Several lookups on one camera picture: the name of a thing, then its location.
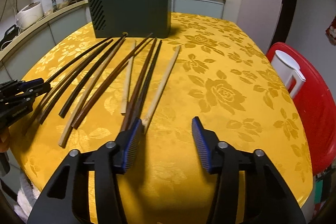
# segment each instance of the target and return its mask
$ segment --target pitcher handle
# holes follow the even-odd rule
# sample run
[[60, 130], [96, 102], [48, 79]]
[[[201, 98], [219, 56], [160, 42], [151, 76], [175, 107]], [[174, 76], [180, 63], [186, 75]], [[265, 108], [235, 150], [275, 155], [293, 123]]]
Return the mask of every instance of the pitcher handle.
[[300, 70], [293, 70], [293, 77], [296, 80], [296, 84], [290, 93], [292, 99], [296, 96], [302, 85], [306, 82], [306, 78], [303, 76]]

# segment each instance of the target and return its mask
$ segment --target chopstick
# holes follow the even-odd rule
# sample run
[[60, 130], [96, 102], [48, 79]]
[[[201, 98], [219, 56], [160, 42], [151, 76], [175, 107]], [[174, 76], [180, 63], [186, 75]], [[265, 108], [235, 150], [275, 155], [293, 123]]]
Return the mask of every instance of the chopstick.
[[41, 110], [43, 109], [43, 107], [48, 103], [48, 101], [50, 100], [50, 98], [57, 92], [57, 90], [71, 77], [71, 75], [73, 73], [75, 73], [80, 67], [81, 65], [88, 59], [90, 58], [90, 56], [92, 56], [95, 52], [92, 52], [88, 57], [86, 57], [85, 59], [83, 59], [75, 68], [73, 68], [70, 72], [68, 72], [68, 74], [54, 87], [51, 89], [51, 91], [49, 91], [40, 101], [40, 103], [37, 105], [37, 107], [35, 108], [33, 114], [31, 115], [31, 117], [29, 118], [29, 120], [27, 121], [27, 123], [23, 126], [22, 128], [22, 134], [25, 136], [27, 133], [28, 128], [32, 125], [32, 123], [34, 122], [34, 120], [38, 117], [39, 113], [41, 112]]
[[[137, 43], [134, 40], [134, 42], [132, 44], [132, 49], [135, 48], [136, 44]], [[125, 115], [126, 109], [127, 109], [129, 87], [130, 87], [130, 84], [131, 84], [131, 76], [132, 76], [133, 59], [134, 59], [134, 56], [132, 56], [128, 60], [128, 65], [127, 65], [127, 70], [126, 70], [126, 77], [125, 77], [125, 83], [124, 83], [124, 93], [123, 93], [123, 97], [122, 97], [122, 100], [121, 100], [121, 110], [120, 110], [120, 113], [122, 115]]]
[[45, 110], [42, 112], [40, 118], [39, 118], [39, 122], [40, 124], [43, 124], [43, 122], [45, 121], [45, 119], [47, 118], [47, 116], [49, 115], [50, 111], [53, 109], [54, 105], [56, 104], [56, 102], [60, 99], [60, 97], [62, 96], [62, 94], [65, 92], [65, 90], [70, 86], [70, 84], [75, 80], [75, 78], [82, 72], [82, 70], [94, 59], [98, 56], [98, 54], [100, 54], [110, 43], [112, 42], [106, 42], [103, 45], [101, 45], [97, 50], [95, 50], [93, 52], [93, 54], [91, 54], [82, 64], [81, 66], [78, 68], [78, 70], [76, 70], [69, 78], [68, 80], [65, 82], [65, 84], [59, 89], [59, 91], [57, 92], [57, 94], [52, 98], [52, 100], [50, 101], [50, 103], [47, 105], [47, 107], [45, 108]]
[[64, 118], [65, 115], [67, 115], [72, 103], [74, 102], [74, 100], [76, 99], [76, 97], [78, 96], [78, 94], [80, 93], [80, 91], [82, 90], [82, 88], [85, 86], [86, 82], [89, 80], [89, 78], [91, 77], [91, 75], [93, 75], [93, 73], [97, 70], [97, 68], [100, 66], [100, 64], [103, 63], [103, 61], [109, 56], [109, 54], [113, 51], [116, 52], [118, 51], [118, 49], [121, 47], [121, 45], [123, 44], [123, 42], [125, 41], [125, 37], [126, 35], [123, 35], [120, 39], [118, 39], [118, 41], [116, 43], [114, 43], [104, 54], [103, 56], [91, 67], [91, 69], [87, 72], [87, 74], [83, 77], [83, 79], [80, 81], [80, 83], [76, 86], [76, 88], [74, 89], [74, 91], [71, 93], [70, 97], [68, 98], [68, 100], [66, 101], [66, 103], [63, 105], [59, 116]]
[[161, 79], [159, 87], [157, 88], [157, 91], [156, 91], [155, 97], [154, 97], [154, 99], [152, 101], [152, 104], [151, 104], [151, 106], [150, 106], [150, 108], [149, 108], [149, 110], [148, 110], [145, 118], [142, 119], [142, 124], [144, 126], [144, 130], [143, 130], [144, 134], [146, 134], [146, 132], [148, 130], [148, 127], [149, 127], [149, 124], [151, 123], [151, 120], [153, 118], [154, 112], [155, 112], [155, 110], [156, 110], [156, 108], [157, 108], [157, 106], [159, 104], [159, 101], [160, 101], [160, 98], [162, 96], [162, 93], [163, 93], [163, 91], [165, 89], [165, 86], [166, 86], [166, 84], [168, 82], [169, 75], [170, 75], [170, 73], [171, 73], [171, 71], [172, 71], [172, 69], [174, 67], [174, 64], [176, 62], [176, 59], [177, 59], [177, 57], [179, 55], [180, 48], [181, 48], [181, 46], [177, 46], [176, 47], [175, 53], [174, 53], [173, 57], [171, 58], [168, 66], [166, 68], [166, 71], [165, 71], [165, 73], [164, 73], [164, 75], [163, 75], [163, 77]]
[[59, 75], [61, 75], [62, 72], [64, 72], [67, 68], [69, 68], [73, 63], [75, 63], [76, 61], [78, 61], [79, 59], [81, 59], [84, 55], [86, 55], [87, 53], [91, 52], [93, 49], [95, 49], [96, 47], [98, 47], [99, 45], [103, 44], [104, 42], [106, 42], [107, 40], [111, 39], [111, 37], [106, 38], [100, 42], [98, 42], [97, 44], [93, 45], [91, 48], [87, 49], [86, 51], [82, 52], [79, 56], [75, 57], [73, 60], [71, 60], [69, 63], [67, 63], [66, 65], [64, 65], [61, 69], [59, 69], [55, 74], [53, 74], [46, 82], [50, 83], [53, 80], [56, 79], [56, 77], [58, 77]]
[[134, 123], [134, 121], [136, 119], [139, 119], [140, 116], [141, 116], [141, 112], [142, 112], [142, 109], [143, 109], [143, 104], [146, 100], [149, 84], [151, 82], [153, 72], [154, 72], [154, 69], [155, 69], [155, 65], [156, 65], [156, 62], [158, 60], [161, 45], [162, 45], [162, 40], [160, 41], [159, 45], [157, 46], [157, 49], [156, 49], [156, 52], [154, 54], [152, 63], [151, 63], [151, 65], [149, 67], [149, 70], [147, 72], [145, 81], [143, 82], [142, 90], [141, 90], [141, 93], [140, 93], [139, 98], [137, 100], [137, 103], [135, 104], [135, 107], [134, 107], [134, 110], [133, 110], [133, 115], [132, 115], [131, 122], [130, 122], [129, 126], [131, 126]]
[[94, 106], [94, 104], [98, 101], [98, 99], [102, 96], [104, 91], [110, 86], [110, 84], [117, 78], [120, 73], [120, 69], [124, 66], [127, 60], [134, 55], [134, 53], [148, 40], [148, 38], [152, 35], [149, 34], [139, 45], [137, 45], [125, 58], [122, 60], [119, 65], [110, 73], [110, 75], [105, 79], [105, 81], [100, 85], [100, 87], [96, 90], [90, 100], [86, 103], [83, 107], [81, 112], [76, 117], [75, 121], [73, 122], [73, 128], [77, 129], [81, 122], [83, 121], [84, 117], [88, 114], [90, 109]]
[[156, 41], [157, 41], [157, 39], [155, 38], [154, 42], [153, 42], [153, 44], [151, 46], [151, 49], [149, 50], [149, 53], [148, 53], [148, 55], [146, 57], [145, 63], [143, 64], [143, 67], [142, 67], [141, 72], [139, 74], [138, 80], [137, 80], [137, 82], [135, 84], [132, 97], [131, 97], [131, 99], [129, 101], [129, 104], [127, 105], [126, 114], [125, 114], [123, 123], [121, 125], [120, 131], [127, 130], [128, 126], [129, 126], [129, 124], [131, 122], [131, 118], [132, 118], [132, 114], [133, 114], [133, 109], [134, 109], [135, 104], [137, 102], [138, 95], [139, 95], [139, 92], [140, 92], [140, 89], [141, 89], [141, 86], [142, 86], [142, 82], [143, 82], [143, 79], [145, 77], [145, 74], [146, 74], [149, 62], [151, 60], [151, 57], [152, 57], [152, 54], [153, 54], [153, 51], [154, 51], [154, 48], [155, 48], [155, 45], [156, 45]]
[[69, 139], [70, 133], [72, 131], [72, 122], [75, 119], [76, 115], [78, 112], [82, 109], [83, 105], [85, 104], [86, 99], [89, 97], [90, 92], [94, 88], [95, 84], [97, 83], [99, 77], [102, 75], [108, 64], [111, 62], [112, 58], [115, 56], [116, 52], [118, 51], [119, 48], [114, 48], [114, 50], [109, 54], [109, 56], [104, 60], [104, 62], [99, 66], [97, 69], [93, 79], [90, 81], [88, 87], [85, 89], [82, 97], [80, 98], [78, 104], [75, 107], [75, 110], [72, 112], [71, 117], [69, 118], [63, 133], [61, 135], [61, 138], [58, 141], [58, 145], [60, 147], [65, 148], [67, 141]]

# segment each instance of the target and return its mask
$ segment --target red chair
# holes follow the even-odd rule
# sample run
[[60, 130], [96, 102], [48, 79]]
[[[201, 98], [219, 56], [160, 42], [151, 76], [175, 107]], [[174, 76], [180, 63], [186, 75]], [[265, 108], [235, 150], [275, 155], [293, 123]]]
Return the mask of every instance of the red chair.
[[293, 57], [306, 77], [293, 101], [307, 136], [313, 175], [317, 175], [336, 158], [336, 105], [322, 76], [307, 59], [287, 44], [277, 42], [266, 54], [269, 61], [276, 50]]

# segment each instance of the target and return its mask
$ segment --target yellow tablecloth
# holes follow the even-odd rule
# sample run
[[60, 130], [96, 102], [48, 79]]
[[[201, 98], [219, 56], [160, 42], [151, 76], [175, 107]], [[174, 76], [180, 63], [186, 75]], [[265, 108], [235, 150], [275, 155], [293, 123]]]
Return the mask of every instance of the yellow tablecloth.
[[[308, 144], [295, 105], [266, 57], [237, 25], [225, 20], [173, 13], [171, 33], [163, 40], [142, 116], [174, 48], [181, 45], [177, 63], [146, 139], [139, 145], [135, 165], [126, 175], [118, 177], [128, 223], [206, 222], [216, 176], [206, 174], [198, 159], [190, 126], [195, 116], [200, 117], [205, 128], [215, 131], [220, 140], [237, 149], [249, 152], [263, 149], [302, 206], [312, 189]], [[87, 24], [47, 53], [25, 79], [47, 79], [99, 40], [92, 24]], [[130, 41], [126, 40], [98, 85], [129, 52]], [[149, 46], [135, 58], [131, 88], [148, 51]], [[58, 113], [87, 71], [88, 68], [73, 82], [42, 126], [35, 123], [26, 137], [20, 133], [24, 119], [11, 128], [11, 149], [39, 189], [71, 149], [96, 150], [114, 140], [119, 131], [125, 70], [91, 109], [80, 128], [72, 132], [66, 149], [58, 146], [70, 116], [68, 113], [62, 119]], [[96, 222], [93, 183], [91, 176], [91, 220]]]

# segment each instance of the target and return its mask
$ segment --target bolt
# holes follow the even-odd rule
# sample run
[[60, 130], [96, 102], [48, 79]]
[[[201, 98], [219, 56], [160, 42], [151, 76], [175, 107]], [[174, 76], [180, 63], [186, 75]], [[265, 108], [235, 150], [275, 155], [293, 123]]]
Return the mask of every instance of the bolt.
[[78, 152], [79, 151], [77, 149], [73, 149], [73, 150], [70, 151], [69, 155], [70, 155], [70, 157], [75, 157], [75, 156], [78, 155]]
[[262, 151], [261, 149], [257, 149], [255, 152], [254, 152], [258, 157], [262, 157], [265, 155], [265, 152]]
[[115, 147], [116, 146], [116, 143], [115, 142], [113, 142], [113, 141], [110, 141], [110, 142], [108, 142], [108, 143], [106, 143], [106, 145], [105, 145], [107, 148], [113, 148], [113, 147]]
[[229, 145], [226, 142], [219, 142], [218, 147], [221, 149], [228, 148]]

